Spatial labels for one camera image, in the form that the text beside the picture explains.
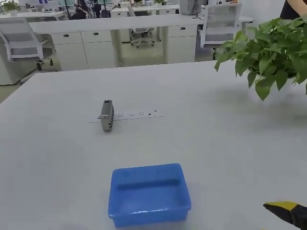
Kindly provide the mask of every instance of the white power strip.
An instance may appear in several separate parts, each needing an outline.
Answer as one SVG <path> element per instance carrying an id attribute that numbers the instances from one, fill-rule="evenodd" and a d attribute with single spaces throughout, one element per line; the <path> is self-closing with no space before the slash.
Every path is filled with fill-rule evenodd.
<path id="1" fill-rule="evenodd" d="M 114 114 L 114 121 L 120 120 L 133 120 L 133 119 L 143 119 L 143 118 L 155 118 L 162 117 L 162 115 L 157 110 L 151 110 L 147 112 L 127 112 Z M 96 119 L 90 121 L 90 123 L 100 122 L 100 116 L 97 116 Z"/>

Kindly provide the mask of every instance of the blue plastic bin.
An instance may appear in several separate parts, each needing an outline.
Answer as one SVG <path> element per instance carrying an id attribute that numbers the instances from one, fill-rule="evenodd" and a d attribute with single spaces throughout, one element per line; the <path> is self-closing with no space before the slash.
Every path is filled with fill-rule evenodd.
<path id="1" fill-rule="evenodd" d="M 115 227 L 181 221 L 190 209 L 180 164 L 113 171 L 108 214 Z"/>

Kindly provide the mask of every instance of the drawer cabinet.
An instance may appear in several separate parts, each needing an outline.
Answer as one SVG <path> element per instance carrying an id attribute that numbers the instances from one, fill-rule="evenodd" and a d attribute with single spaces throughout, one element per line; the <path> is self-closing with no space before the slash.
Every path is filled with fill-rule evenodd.
<path id="1" fill-rule="evenodd" d="M 110 42 L 111 33 L 109 30 L 102 31 L 86 31 L 81 32 L 82 40 L 84 43 L 86 42 Z"/>
<path id="2" fill-rule="evenodd" d="M 62 33 L 62 34 L 51 34 L 53 44 L 82 44 L 82 37 L 80 32 L 75 33 Z"/>
<path id="3" fill-rule="evenodd" d="M 89 69 L 116 67 L 112 42 L 84 43 Z"/>
<path id="4" fill-rule="evenodd" d="M 196 36 L 170 37 L 167 45 L 167 63 L 195 61 Z"/>
<path id="5" fill-rule="evenodd" d="M 159 10 L 159 14 L 176 14 L 176 10 Z"/>
<path id="6" fill-rule="evenodd" d="M 83 44 L 55 45 L 63 71 L 88 69 Z"/>
<path id="7" fill-rule="evenodd" d="M 111 12 L 112 18 L 126 18 L 128 17 L 127 12 Z M 130 42 L 130 30 L 120 30 L 120 40 L 121 42 Z"/>
<path id="8" fill-rule="evenodd" d="M 170 26 L 168 37 L 187 37 L 196 36 L 197 25 Z"/>

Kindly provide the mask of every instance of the table surface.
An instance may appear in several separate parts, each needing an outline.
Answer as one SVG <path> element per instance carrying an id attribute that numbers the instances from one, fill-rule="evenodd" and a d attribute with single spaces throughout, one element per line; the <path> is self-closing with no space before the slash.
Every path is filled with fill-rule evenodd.
<path id="1" fill-rule="evenodd" d="M 165 6 L 140 6 L 140 7 L 133 7 L 134 11 L 156 11 L 156 10 L 176 10 L 179 9 L 179 5 L 165 5 Z M 111 12 L 120 13 L 120 12 L 128 12 L 127 7 L 122 8 L 114 8 Z M 241 22 L 253 22 L 255 19 L 242 16 L 240 15 L 239 20 Z"/>
<path id="2" fill-rule="evenodd" d="M 165 6 L 138 6 L 133 7 L 134 11 L 158 11 L 158 10 L 177 10 L 179 5 L 165 5 Z M 111 12 L 129 12 L 127 7 L 114 8 Z"/>
<path id="3" fill-rule="evenodd" d="M 234 63 L 39 73 L 0 104 L 0 229 L 113 230 L 112 171 L 178 162 L 192 201 L 183 223 L 151 230 L 289 230 L 262 204 L 307 204 L 307 97 L 247 98 Z M 163 117 L 89 123 L 115 112 Z"/>
<path id="4" fill-rule="evenodd" d="M 150 15 L 143 17 L 98 18 L 86 20 L 65 20 L 56 22 L 30 23 L 36 34 L 72 33 L 96 30 L 117 30 L 141 27 L 175 25 L 198 25 L 203 20 L 181 14 Z"/>
<path id="5" fill-rule="evenodd" d="M 12 16 L 10 14 L 2 14 L 0 15 L 0 18 L 49 18 L 54 17 L 58 18 L 64 15 L 63 11 L 59 12 L 24 12 L 24 13 L 18 13 L 16 16 Z"/>

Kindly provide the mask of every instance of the yellow object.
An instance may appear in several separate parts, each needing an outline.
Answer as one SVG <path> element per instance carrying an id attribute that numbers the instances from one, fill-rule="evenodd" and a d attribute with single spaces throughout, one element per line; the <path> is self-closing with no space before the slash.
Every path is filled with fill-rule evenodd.
<path id="1" fill-rule="evenodd" d="M 265 203 L 265 205 L 278 206 L 291 211 L 293 208 L 295 208 L 298 205 L 298 203 L 294 203 L 291 201 L 277 201 L 277 202 L 268 202 Z"/>

